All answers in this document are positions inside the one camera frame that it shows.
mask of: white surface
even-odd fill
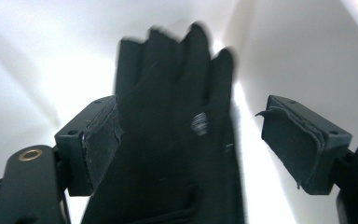
[[[204,21],[214,48],[237,52],[235,108],[250,223],[337,223],[337,189],[328,197],[297,190],[261,141],[262,119],[253,114],[270,94],[292,98],[352,133],[356,149],[353,15],[323,0],[0,1],[0,178],[12,153],[53,146],[61,126],[112,93],[121,37],[145,38],[152,25],[183,36],[193,21]]]

